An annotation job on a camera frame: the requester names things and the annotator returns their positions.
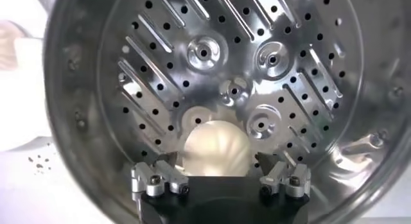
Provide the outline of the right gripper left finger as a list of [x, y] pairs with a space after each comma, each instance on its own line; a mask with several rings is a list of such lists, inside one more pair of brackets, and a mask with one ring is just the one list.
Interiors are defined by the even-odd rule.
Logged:
[[178, 153], [160, 154], [152, 163], [138, 162], [131, 169], [132, 199], [142, 194], [157, 198], [169, 191], [184, 196], [189, 193], [189, 178], [176, 167]]

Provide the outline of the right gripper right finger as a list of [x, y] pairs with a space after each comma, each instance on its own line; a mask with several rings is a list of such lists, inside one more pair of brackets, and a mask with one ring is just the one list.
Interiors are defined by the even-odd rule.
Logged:
[[279, 194], [281, 190], [291, 198], [310, 196], [311, 170], [306, 164], [296, 164], [291, 167], [278, 155], [258, 152], [255, 158], [262, 170], [259, 179], [263, 196]]

